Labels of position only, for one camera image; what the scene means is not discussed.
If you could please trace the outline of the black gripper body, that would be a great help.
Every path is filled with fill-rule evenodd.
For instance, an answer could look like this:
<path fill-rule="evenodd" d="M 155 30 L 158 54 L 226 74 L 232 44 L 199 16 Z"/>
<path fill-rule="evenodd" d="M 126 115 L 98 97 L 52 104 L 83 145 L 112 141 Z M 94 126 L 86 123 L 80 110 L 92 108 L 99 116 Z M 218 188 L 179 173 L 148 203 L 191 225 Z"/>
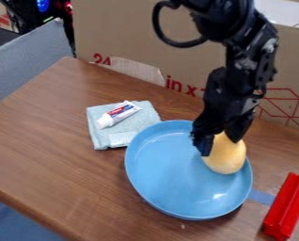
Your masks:
<path fill-rule="evenodd" d="M 208 75 L 203 94 L 203 113 L 192 124 L 192 134 L 218 135 L 246 112 L 254 110 L 255 87 L 249 71 L 222 67 Z"/>

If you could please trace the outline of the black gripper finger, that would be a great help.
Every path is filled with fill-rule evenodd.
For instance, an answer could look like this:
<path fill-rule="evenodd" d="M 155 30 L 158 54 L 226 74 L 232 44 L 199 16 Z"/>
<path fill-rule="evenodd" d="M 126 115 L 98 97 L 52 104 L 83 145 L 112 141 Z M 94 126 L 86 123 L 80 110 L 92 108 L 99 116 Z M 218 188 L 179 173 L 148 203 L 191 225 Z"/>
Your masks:
<path fill-rule="evenodd" d="M 254 113 L 255 111 L 250 110 L 226 126 L 224 133 L 234 143 L 238 143 L 243 139 L 254 121 Z"/>
<path fill-rule="evenodd" d="M 202 156 L 208 156 L 212 150 L 214 136 L 202 136 L 199 134 L 192 134 L 192 143 Z"/>

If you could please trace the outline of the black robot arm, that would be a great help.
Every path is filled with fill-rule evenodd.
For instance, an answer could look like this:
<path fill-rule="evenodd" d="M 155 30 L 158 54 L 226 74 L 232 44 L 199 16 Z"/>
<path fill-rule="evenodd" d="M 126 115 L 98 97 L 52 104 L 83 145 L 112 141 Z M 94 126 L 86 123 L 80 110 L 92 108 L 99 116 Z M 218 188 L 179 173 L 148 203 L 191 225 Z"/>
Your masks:
<path fill-rule="evenodd" d="M 182 0 L 182 4 L 200 33 L 186 45 L 214 41 L 226 47 L 226 64 L 208 75 L 203 113 L 191 131 L 194 146 L 208 156 L 219 133 L 239 142 L 250 128 L 277 73 L 279 36 L 254 0 Z"/>

